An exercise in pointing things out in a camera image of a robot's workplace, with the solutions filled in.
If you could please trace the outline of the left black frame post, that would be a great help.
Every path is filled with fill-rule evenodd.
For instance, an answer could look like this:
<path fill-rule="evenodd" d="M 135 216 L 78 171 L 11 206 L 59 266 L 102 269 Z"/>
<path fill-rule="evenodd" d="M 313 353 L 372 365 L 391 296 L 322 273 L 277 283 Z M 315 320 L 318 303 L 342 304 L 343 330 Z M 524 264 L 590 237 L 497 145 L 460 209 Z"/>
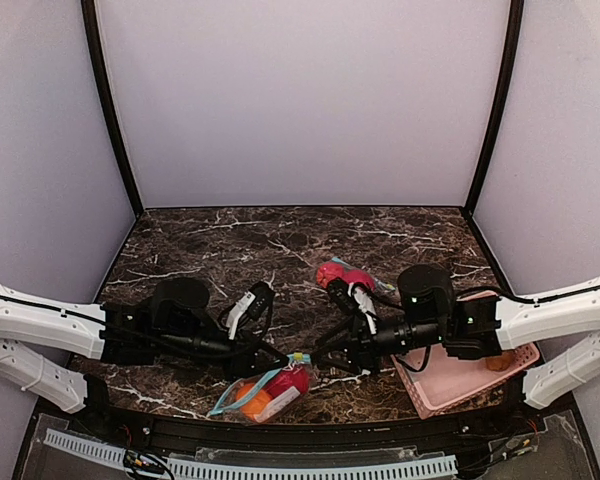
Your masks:
<path fill-rule="evenodd" d="M 82 0 L 80 2 L 80 7 L 89 60 L 109 143 L 127 200 L 134 217 L 139 218 L 144 213 L 145 208 L 132 171 L 116 106 L 114 104 L 114 97 L 109 81 L 102 37 L 99 29 L 97 5 L 94 0 Z"/>

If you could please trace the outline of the red tomato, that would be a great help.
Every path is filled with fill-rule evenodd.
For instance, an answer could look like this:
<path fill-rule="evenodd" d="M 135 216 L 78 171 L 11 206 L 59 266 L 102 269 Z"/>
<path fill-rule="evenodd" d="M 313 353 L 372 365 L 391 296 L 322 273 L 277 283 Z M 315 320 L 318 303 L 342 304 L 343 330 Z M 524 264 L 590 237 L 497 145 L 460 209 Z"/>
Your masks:
<path fill-rule="evenodd" d="M 366 288 L 374 291 L 376 283 L 374 278 L 367 272 L 359 269 L 349 270 L 345 273 L 345 281 L 348 284 L 363 284 Z"/>

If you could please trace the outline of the right black frame post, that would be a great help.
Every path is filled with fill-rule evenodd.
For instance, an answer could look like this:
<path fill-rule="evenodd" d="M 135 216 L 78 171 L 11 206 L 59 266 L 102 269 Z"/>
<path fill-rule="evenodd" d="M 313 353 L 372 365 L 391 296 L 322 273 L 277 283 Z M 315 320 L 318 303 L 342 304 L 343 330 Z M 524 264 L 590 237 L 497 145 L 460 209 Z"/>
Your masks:
<path fill-rule="evenodd" d="M 503 51 L 493 101 L 476 168 L 463 207 L 463 210 L 468 217 L 474 216 L 478 206 L 498 139 L 516 61 L 518 42 L 523 23 L 524 6 L 524 0 L 511 0 L 509 2 Z"/>

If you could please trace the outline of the orange tangerine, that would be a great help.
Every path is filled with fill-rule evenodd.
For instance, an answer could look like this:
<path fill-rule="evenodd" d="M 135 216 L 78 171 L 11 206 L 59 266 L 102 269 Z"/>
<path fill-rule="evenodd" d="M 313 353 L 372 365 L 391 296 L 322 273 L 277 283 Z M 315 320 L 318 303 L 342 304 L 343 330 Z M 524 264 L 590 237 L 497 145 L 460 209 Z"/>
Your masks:
<path fill-rule="evenodd" d="M 253 386 L 253 383 L 246 383 L 241 386 L 236 393 L 235 399 L 237 401 L 242 400 Z M 260 390 L 251 400 L 242 405 L 239 410 L 248 419 L 258 422 L 257 417 L 263 412 L 272 399 L 273 397 L 266 390 Z"/>

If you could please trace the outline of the brown kiwi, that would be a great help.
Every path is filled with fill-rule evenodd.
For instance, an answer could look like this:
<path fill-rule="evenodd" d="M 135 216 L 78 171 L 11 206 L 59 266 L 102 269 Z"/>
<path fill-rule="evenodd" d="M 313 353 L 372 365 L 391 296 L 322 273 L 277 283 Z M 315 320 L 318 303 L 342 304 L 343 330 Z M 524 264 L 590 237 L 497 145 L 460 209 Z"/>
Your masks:
<path fill-rule="evenodd" d="M 494 372 L 502 372 L 507 370 L 515 360 L 515 352 L 513 350 L 504 351 L 499 356 L 491 356 L 485 359 L 486 368 Z"/>

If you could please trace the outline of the black frame post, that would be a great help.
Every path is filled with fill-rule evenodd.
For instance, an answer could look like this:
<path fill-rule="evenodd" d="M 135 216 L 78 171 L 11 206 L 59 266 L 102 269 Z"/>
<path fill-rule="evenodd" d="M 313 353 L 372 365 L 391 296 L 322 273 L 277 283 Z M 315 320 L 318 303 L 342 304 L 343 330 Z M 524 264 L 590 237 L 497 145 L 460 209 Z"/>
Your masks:
<path fill-rule="evenodd" d="M 97 5 L 94 0 L 82 0 L 80 2 L 80 7 L 89 60 L 109 143 L 127 200 L 134 217 L 139 218 L 144 213 L 145 208 L 132 171 L 116 106 L 114 104 L 114 97 L 109 81 L 102 37 L 99 29 Z"/>
<path fill-rule="evenodd" d="M 509 2 L 503 51 L 493 101 L 476 168 L 463 207 L 463 210 L 468 217 L 474 216 L 478 206 L 498 139 L 516 61 L 518 42 L 523 23 L 524 6 L 524 0 L 511 0 Z"/>

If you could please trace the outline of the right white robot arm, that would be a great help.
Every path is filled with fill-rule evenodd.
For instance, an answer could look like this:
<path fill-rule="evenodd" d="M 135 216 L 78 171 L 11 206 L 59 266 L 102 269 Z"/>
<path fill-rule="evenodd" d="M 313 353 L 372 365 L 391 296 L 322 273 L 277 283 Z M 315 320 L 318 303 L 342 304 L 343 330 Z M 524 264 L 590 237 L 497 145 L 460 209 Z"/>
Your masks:
<path fill-rule="evenodd" d="M 377 372 L 381 358 L 393 356 L 419 374 L 436 346 L 450 358 L 497 365 L 506 353 L 536 341 L 585 333 L 579 343 L 525 372 L 522 397 L 543 409 L 600 375 L 600 276 L 515 296 L 495 286 L 457 292 L 450 272 L 435 264 L 412 265 L 389 285 L 334 258 L 318 268 L 316 281 L 344 315 L 315 343 L 311 357 L 321 367 Z"/>

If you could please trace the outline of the pink plastic basket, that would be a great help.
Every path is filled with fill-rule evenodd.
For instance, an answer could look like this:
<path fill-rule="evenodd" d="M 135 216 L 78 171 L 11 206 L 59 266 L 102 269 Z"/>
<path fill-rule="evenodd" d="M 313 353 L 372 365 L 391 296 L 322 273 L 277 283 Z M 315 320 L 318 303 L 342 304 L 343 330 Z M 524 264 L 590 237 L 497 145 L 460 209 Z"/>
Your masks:
<path fill-rule="evenodd" d="M 407 371 L 398 360 L 419 366 L 424 348 L 391 357 L 420 418 L 441 415 L 474 400 L 522 373 L 539 359 L 536 346 L 526 344 L 513 349 L 515 360 L 507 370 L 494 372 L 486 368 L 486 358 L 508 351 L 498 344 L 495 336 L 495 328 L 499 325 L 495 319 L 495 306 L 503 298 L 502 293 L 491 286 L 471 288 L 459 296 L 441 288 L 419 296 L 403 296 L 405 323 L 435 323 L 440 335 L 440 342 L 431 348 L 428 366 L 420 373 Z"/>

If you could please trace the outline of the black front table rail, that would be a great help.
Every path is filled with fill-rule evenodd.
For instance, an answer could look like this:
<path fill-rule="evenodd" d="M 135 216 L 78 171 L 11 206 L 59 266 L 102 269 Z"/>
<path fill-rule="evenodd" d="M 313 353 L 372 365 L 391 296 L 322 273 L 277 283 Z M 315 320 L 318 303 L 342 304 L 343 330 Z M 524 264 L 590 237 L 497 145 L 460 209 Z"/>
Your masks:
<path fill-rule="evenodd" d="M 431 417 L 344 424 L 243 425 L 193 420 L 114 408 L 114 426 L 126 426 L 131 444 L 154 450 L 189 452 L 197 448 L 255 451 L 331 452 L 414 446 L 420 451 L 480 448 L 512 434 L 536 433 L 539 418 L 499 407 Z"/>

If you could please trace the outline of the clear zip bag blue zipper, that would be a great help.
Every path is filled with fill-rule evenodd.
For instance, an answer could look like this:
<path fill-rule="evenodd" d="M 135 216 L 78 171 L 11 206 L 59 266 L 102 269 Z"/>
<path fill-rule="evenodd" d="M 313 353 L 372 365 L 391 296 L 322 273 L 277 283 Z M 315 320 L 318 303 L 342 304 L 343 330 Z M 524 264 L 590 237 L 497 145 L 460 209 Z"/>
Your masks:
<path fill-rule="evenodd" d="M 326 289 L 331 281 L 338 278 L 343 280 L 349 286 L 349 292 L 356 296 L 370 297 L 369 291 L 376 295 L 388 296 L 397 293 L 394 285 L 384 282 L 366 270 L 354 267 L 338 257 L 332 257 L 329 261 L 321 264 L 316 271 L 316 283 L 323 289 Z"/>

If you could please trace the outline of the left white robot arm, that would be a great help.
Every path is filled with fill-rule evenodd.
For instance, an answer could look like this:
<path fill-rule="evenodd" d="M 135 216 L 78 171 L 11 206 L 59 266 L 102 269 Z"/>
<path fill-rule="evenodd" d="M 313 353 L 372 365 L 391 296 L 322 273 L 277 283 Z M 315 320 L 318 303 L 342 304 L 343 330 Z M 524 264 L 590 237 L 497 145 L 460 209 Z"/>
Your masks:
<path fill-rule="evenodd" d="M 287 356 L 264 339 L 274 296 L 258 282 L 212 318 L 209 290 L 189 277 L 160 282 L 135 305 L 65 303 L 0 283 L 0 375 L 66 413 L 86 414 L 107 411 L 106 383 L 53 363 L 31 345 L 119 366 L 176 357 L 218 365 L 232 380 L 283 368 Z"/>

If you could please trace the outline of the red strawberry fruit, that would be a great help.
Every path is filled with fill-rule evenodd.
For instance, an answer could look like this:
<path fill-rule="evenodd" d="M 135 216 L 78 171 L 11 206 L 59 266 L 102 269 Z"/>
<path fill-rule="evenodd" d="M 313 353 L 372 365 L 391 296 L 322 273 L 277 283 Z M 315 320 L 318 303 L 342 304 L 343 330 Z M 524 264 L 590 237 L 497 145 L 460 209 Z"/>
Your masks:
<path fill-rule="evenodd" d="M 268 384 L 267 391 L 273 397 L 279 397 L 291 387 L 301 395 L 306 394 L 310 388 L 309 372 L 303 367 L 279 372 Z"/>

